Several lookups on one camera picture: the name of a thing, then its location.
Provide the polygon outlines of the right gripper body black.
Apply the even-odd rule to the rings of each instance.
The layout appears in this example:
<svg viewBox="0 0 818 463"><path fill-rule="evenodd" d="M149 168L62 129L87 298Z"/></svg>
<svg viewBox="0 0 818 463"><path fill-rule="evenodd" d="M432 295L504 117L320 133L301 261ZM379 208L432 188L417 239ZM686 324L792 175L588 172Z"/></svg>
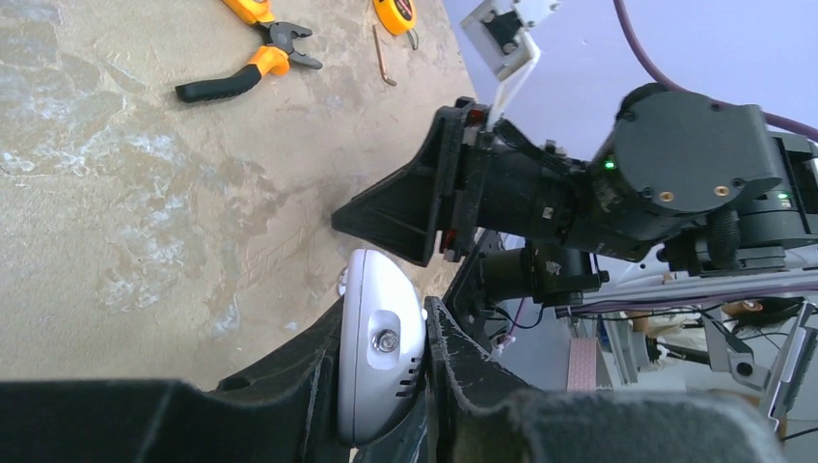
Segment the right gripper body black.
<svg viewBox="0 0 818 463"><path fill-rule="evenodd" d="M482 126L489 110L465 96L439 108L415 156L334 211L332 229L428 266L440 229L441 203L453 191L464 130L471 124Z"/></svg>

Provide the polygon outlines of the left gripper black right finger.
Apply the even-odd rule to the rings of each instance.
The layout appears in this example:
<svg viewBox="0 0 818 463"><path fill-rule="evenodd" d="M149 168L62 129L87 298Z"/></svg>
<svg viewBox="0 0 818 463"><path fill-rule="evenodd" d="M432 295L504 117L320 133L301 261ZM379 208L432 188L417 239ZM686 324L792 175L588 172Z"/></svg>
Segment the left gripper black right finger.
<svg viewBox="0 0 818 463"><path fill-rule="evenodd" d="M433 462L781 462L773 430L741 398L545 392L462 332L443 302L427 319Z"/></svg>

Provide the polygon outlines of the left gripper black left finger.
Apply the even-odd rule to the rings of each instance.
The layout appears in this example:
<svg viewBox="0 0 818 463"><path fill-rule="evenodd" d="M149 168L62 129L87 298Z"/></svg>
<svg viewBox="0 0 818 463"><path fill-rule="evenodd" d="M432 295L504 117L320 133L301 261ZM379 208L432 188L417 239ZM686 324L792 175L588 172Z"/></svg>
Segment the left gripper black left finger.
<svg viewBox="0 0 818 463"><path fill-rule="evenodd" d="M174 379L1 386L5 462L344 462L342 301L212 391Z"/></svg>

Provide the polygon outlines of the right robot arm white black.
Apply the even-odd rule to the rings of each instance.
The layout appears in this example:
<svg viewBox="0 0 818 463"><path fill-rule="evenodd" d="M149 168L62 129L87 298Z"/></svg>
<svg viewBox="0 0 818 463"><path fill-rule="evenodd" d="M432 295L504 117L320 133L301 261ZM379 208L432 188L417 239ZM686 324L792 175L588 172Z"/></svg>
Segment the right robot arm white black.
<svg viewBox="0 0 818 463"><path fill-rule="evenodd" d="M589 160L489 113L469 97L440 108L418 153L331 217L417 265L474 259L461 319L522 297L576 306L609 279L598 257L741 276L782 271L788 250L817 241L817 149L768 130L754 105L647 84Z"/></svg>

